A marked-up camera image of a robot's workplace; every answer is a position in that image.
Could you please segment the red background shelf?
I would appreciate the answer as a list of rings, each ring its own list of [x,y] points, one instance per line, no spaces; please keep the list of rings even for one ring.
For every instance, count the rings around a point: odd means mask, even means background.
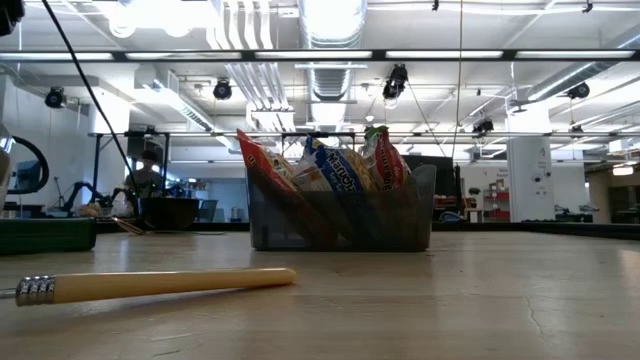
[[[484,222],[509,222],[510,199],[507,190],[484,190],[482,194]]]

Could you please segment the person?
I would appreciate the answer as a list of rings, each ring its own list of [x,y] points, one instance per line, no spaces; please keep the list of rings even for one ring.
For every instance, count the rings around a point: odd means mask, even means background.
[[[144,150],[141,154],[142,167],[127,175],[124,185],[131,191],[137,188],[140,198],[158,196],[163,185],[162,176],[154,170],[157,154],[151,150]]]

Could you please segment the blue lit monitor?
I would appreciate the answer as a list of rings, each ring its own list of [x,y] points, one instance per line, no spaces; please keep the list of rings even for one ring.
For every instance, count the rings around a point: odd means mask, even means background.
[[[15,169],[15,190],[34,190],[41,175],[41,164],[38,160],[19,162]]]

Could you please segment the green chili shrimp ramen packet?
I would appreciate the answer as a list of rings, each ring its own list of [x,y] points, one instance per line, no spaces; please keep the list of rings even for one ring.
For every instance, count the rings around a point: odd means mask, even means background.
[[[386,126],[368,129],[359,152],[379,191],[394,190],[409,180],[409,167],[391,143]]]

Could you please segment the silver ceiling air duct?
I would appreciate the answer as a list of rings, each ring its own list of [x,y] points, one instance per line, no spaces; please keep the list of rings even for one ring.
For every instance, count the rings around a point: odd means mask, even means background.
[[[303,47],[358,49],[366,22],[366,0],[297,0]],[[309,110],[317,131],[342,130],[355,69],[350,62],[313,63],[306,71]]]

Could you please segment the blue white ramen packet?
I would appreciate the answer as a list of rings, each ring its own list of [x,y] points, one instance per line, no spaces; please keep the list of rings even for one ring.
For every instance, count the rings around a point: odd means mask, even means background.
[[[309,136],[293,182],[345,240],[360,247],[383,243],[379,217],[369,199],[378,188],[357,152]]]

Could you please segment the black monitor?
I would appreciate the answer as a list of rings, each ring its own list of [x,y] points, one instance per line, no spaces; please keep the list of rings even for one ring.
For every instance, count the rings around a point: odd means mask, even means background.
[[[402,158],[411,172],[422,165],[433,165],[437,168],[437,176],[443,175],[447,178],[449,175],[453,175],[453,160],[449,157],[403,155]]]

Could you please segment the red yellow ramen packet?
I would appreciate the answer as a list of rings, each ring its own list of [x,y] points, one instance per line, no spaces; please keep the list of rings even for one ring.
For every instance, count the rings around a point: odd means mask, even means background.
[[[299,188],[278,174],[281,155],[236,132],[246,166],[249,225],[257,250],[334,251],[338,233],[303,197]]]

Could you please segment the yellow handled paintbrush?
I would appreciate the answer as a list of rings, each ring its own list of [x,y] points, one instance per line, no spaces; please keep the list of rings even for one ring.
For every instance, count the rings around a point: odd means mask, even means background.
[[[18,307],[100,301],[175,293],[291,285],[289,268],[180,272],[123,272],[29,276],[0,289]]]

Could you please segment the grey translucent plastic bin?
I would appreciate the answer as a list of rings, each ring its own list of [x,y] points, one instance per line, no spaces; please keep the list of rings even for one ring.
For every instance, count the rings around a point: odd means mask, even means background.
[[[423,252],[430,244],[437,168],[421,165],[383,192],[285,191],[247,174],[256,250]]]

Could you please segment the green rectangular tin box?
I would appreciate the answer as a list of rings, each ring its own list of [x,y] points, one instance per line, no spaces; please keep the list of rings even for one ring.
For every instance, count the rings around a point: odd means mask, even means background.
[[[0,256],[89,251],[96,236],[91,218],[0,219]]]

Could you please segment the dark bowl red inside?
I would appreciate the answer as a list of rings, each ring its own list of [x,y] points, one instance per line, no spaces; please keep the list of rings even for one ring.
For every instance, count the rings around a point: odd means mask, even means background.
[[[141,219],[148,227],[181,231],[189,228],[198,216],[199,201],[191,198],[142,198],[139,209]]]

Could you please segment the orange handled metal utensil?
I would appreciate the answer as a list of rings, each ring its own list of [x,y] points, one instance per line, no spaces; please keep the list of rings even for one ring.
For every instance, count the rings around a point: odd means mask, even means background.
[[[113,216],[112,220],[123,230],[125,230],[126,232],[129,232],[131,234],[134,235],[146,235],[146,232],[144,230],[142,230],[141,228],[121,219],[118,217]]]

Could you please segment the black overhead frame bar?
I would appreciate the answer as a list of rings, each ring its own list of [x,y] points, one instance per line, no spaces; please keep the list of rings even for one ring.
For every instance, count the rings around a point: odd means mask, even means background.
[[[0,62],[640,62],[640,49],[611,50],[202,50],[0,51]]]

